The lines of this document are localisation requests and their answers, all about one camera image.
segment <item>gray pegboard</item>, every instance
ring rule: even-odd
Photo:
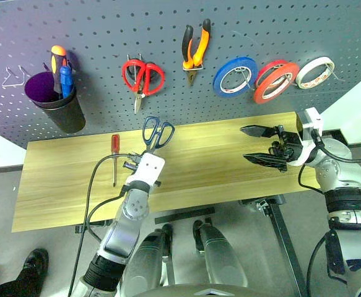
[[[212,21],[212,36],[205,69],[189,88],[181,69],[181,40],[190,24],[196,46],[206,17]],[[17,74],[18,64],[30,75],[43,71],[41,64],[49,63],[54,44],[68,50],[77,71],[87,124],[76,134],[61,132],[25,96],[23,87],[1,87],[6,66]],[[147,97],[137,115],[133,94],[120,74],[128,53],[141,53],[166,74],[163,90]],[[254,103],[252,91],[218,97],[213,77],[237,56],[253,58],[259,68],[273,59],[302,67],[329,56],[345,81],[332,75],[309,90],[291,86],[264,105]],[[148,115],[186,124],[311,106],[322,112],[360,81],[360,1],[0,1],[0,135],[22,147],[37,139],[140,129]]]

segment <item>blue tape roll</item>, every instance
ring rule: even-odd
[[[222,82],[224,81],[225,76],[239,67],[243,68],[244,74],[246,78],[249,78],[249,81],[245,81],[233,89],[223,88]],[[225,98],[238,96],[245,93],[249,89],[249,86],[254,84],[257,79],[257,74],[257,64],[253,59],[249,57],[236,58],[226,63],[219,69],[219,71],[217,71],[215,77],[213,78],[213,91],[215,91],[215,93],[219,96]]]

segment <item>orange pliers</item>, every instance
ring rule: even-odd
[[[198,45],[197,52],[191,57],[191,44],[193,42],[193,27],[186,26],[185,34],[183,35],[183,42],[181,43],[181,53],[183,54],[183,70],[187,71],[187,78],[190,85],[193,85],[197,71],[204,68],[202,65],[202,58],[209,43],[211,35],[211,20],[204,19],[202,23],[201,40]]]

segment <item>scissors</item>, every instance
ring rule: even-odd
[[[148,124],[153,124],[153,130],[149,138],[146,137],[146,129],[148,129]],[[170,129],[169,136],[165,136],[164,140],[161,141],[165,128],[168,131]],[[142,131],[143,141],[146,144],[146,152],[154,153],[155,149],[160,149],[166,146],[166,144],[172,138],[173,133],[175,133],[175,127],[171,123],[166,121],[161,124],[160,119],[156,116],[148,116],[144,121]]]
[[[161,67],[152,62],[145,63],[142,60],[141,55],[139,55],[139,57],[140,59],[129,59],[129,55],[127,55],[128,59],[124,63],[122,68],[122,76],[125,84],[135,94],[135,114],[137,114],[137,112],[141,108],[142,99],[146,96],[157,93],[162,88],[163,83],[165,82],[165,74]],[[128,76],[131,78],[131,80],[134,81],[134,84],[129,83],[125,72],[128,73]],[[150,90],[150,83],[158,79],[157,74],[160,77],[160,83],[158,87]]]

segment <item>metal hook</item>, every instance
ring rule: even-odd
[[[43,67],[45,69],[45,71],[51,71],[51,69],[43,62]]]
[[[8,73],[8,76],[7,76],[6,78],[4,78],[4,81],[3,81],[2,84],[1,84],[1,86],[2,86],[3,88],[5,88],[5,87],[16,87],[16,86],[18,86],[18,85],[24,85],[24,84],[25,84],[25,81],[26,81],[26,73],[25,73],[25,70],[23,69],[23,67],[22,67],[21,65],[18,65],[18,68],[19,68],[19,70],[21,71],[21,73],[24,75],[23,81],[22,81],[20,84],[6,85],[7,80],[9,80],[9,78],[10,78],[11,76],[14,76],[14,77],[18,78],[18,76],[15,75],[15,74],[11,71],[11,69],[9,69],[9,67],[7,66],[7,67],[6,67],[6,71],[7,71],[7,73]]]
[[[290,78],[289,78],[289,76],[287,76],[287,74],[285,74],[285,77],[286,77],[287,81],[288,81],[291,85],[297,86],[297,84],[295,84],[294,82],[292,82],[292,81],[290,80]]]
[[[126,54],[126,60],[129,61],[129,54]],[[136,65],[133,65],[133,73],[135,74],[134,78],[135,78],[135,82],[136,82]]]
[[[243,73],[243,71],[245,70],[245,68],[244,68],[244,67],[238,67],[238,68],[235,68],[234,70],[237,71],[237,72],[241,72],[241,73],[242,73],[242,76],[243,76],[243,78],[245,79],[245,82],[246,82],[246,84],[248,85],[249,89],[251,89],[251,90],[254,91],[254,89],[251,88],[251,86],[249,85],[249,80],[246,78],[245,73]]]
[[[340,79],[340,78],[334,73],[334,71],[330,68],[330,65],[329,65],[329,64],[326,63],[325,65],[326,65],[326,67],[330,70],[330,72],[335,76],[336,79],[341,80],[342,82],[345,82],[345,81],[346,81],[345,79]]]

